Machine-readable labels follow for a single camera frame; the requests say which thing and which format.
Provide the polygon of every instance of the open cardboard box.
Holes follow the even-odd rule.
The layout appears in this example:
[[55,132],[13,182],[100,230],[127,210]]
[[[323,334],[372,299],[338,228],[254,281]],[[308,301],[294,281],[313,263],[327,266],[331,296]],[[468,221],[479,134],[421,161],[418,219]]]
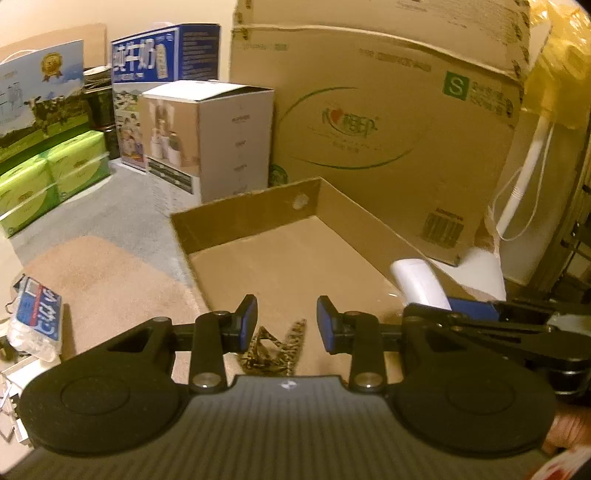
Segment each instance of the open cardboard box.
[[[399,323],[404,307],[389,272],[419,250],[323,179],[217,200],[171,215],[177,239],[212,310],[234,310],[256,295],[258,325],[282,339],[307,320],[298,375],[339,374],[348,379],[350,356],[324,351],[316,300],[328,295],[340,312],[372,313]],[[449,296],[471,299],[434,267]],[[386,354],[389,382],[402,379],[398,355]],[[229,380],[242,373],[226,355]]]

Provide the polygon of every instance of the white cylinder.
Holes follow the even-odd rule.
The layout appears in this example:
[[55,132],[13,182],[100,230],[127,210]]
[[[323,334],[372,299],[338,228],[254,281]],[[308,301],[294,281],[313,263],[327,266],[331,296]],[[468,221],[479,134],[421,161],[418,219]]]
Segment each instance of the white cylinder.
[[396,260],[390,271],[402,290],[406,303],[420,303],[451,310],[447,295],[429,264],[421,258]]
[[496,231],[499,232],[500,236],[503,236],[507,230],[507,227],[511,223],[523,195],[527,190],[527,186],[530,183],[531,176],[534,173],[535,166],[538,163],[538,159],[544,149],[544,145],[548,140],[548,133],[550,131],[550,120],[544,116],[540,116],[538,125],[535,127],[534,137],[531,140],[530,149],[525,157],[525,163],[521,169],[521,173],[515,182],[511,196],[501,213],[501,217],[496,224]]

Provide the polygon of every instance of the beige wall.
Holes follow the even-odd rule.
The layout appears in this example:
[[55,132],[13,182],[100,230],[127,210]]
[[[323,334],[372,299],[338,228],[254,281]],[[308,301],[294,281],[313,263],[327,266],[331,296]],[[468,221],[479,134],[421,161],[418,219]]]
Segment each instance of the beige wall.
[[[519,166],[523,165],[538,119],[537,115],[521,112],[515,130],[515,138],[499,180],[500,186],[508,181]],[[556,227],[560,223],[569,194],[577,178],[577,163],[584,145],[585,132],[586,127],[569,130],[561,125],[556,125],[548,152],[535,217],[523,236],[512,242],[501,242],[503,275],[519,285],[527,285],[531,279],[554,235]],[[518,234],[530,218],[535,205],[540,170],[541,159],[534,171],[525,196],[505,232],[506,238]],[[511,189],[507,189],[505,194],[498,200],[496,207],[497,219],[506,204],[510,192]]]
[[228,79],[235,0],[0,0],[0,46],[58,28],[102,22],[108,40],[152,28],[153,22],[203,22],[222,26],[220,77]]

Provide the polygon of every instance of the product box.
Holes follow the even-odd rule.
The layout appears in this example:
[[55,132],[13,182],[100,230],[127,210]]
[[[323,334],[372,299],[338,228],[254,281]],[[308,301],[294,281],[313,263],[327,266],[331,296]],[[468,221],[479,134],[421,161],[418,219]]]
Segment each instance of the product box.
[[[390,264],[422,254],[322,179],[311,179],[207,203],[171,215],[181,250],[207,306],[236,308],[258,299],[258,326],[282,339],[307,320],[297,375],[341,374],[350,357],[329,355],[316,325],[316,300],[328,295],[340,312],[357,310],[399,323],[404,298]],[[446,293],[471,298],[438,268]],[[402,378],[387,353],[388,381]],[[226,367],[241,373],[235,359]]]
[[10,237],[59,204],[47,162],[34,157],[0,176],[0,226]]
[[271,181],[322,176],[427,255],[472,245],[511,146],[526,2],[241,0],[232,82],[275,89]]
[[182,24],[111,42],[113,106],[121,160],[146,169],[138,95],[165,82],[217,79],[220,27]]
[[179,80],[139,97],[157,207],[170,213],[267,187],[271,89]]
[[103,132],[89,131],[39,154],[47,161],[60,201],[110,174]]
[[0,64],[0,171],[14,166],[2,163],[15,155],[26,160],[88,122],[82,47],[74,41]]

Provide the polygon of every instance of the human hand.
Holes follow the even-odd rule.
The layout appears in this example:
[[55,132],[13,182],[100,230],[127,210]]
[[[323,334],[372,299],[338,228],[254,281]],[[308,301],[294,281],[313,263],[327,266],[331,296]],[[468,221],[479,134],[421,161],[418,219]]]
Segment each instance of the human hand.
[[542,450],[553,455],[577,445],[591,445],[591,408],[559,404]]

